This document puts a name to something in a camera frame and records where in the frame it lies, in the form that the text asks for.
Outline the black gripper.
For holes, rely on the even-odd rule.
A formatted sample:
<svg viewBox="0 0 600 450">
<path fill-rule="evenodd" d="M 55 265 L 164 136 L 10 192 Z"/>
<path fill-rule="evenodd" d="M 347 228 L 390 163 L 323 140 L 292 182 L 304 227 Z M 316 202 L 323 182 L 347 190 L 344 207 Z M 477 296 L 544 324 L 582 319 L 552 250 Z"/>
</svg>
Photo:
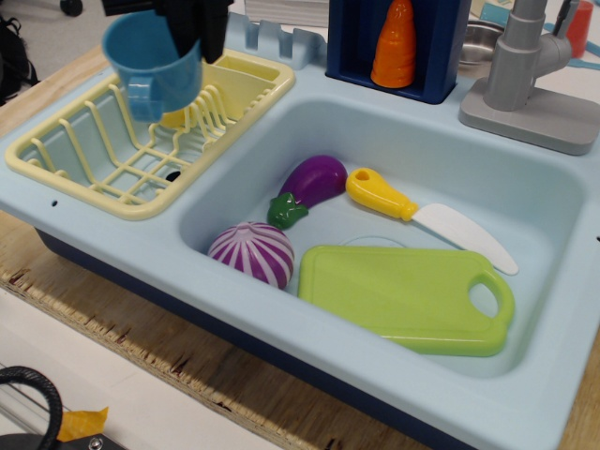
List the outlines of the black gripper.
<svg viewBox="0 0 600 450">
<path fill-rule="evenodd" d="M 101 3 L 107 16 L 145 10 L 154 10 L 158 15 L 166 15 L 172 40 L 180 56 L 186 55 L 200 40 L 195 11 L 183 9 L 205 6 L 225 9 L 220 12 L 204 12 L 202 17 L 202 56 L 208 64 L 212 64 L 223 53 L 228 8 L 233 1 L 102 0 Z"/>
</svg>

